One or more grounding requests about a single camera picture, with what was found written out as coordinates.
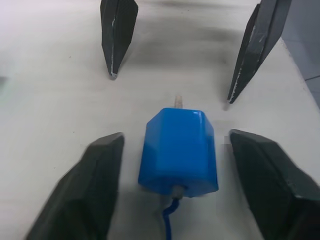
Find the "blue plastic object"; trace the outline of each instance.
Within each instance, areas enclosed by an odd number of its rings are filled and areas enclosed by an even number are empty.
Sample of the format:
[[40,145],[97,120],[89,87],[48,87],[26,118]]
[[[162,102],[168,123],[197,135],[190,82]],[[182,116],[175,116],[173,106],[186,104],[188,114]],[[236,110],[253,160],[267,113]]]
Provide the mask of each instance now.
[[138,182],[163,195],[184,186],[191,198],[219,189],[214,129],[202,111],[164,108],[147,123]]

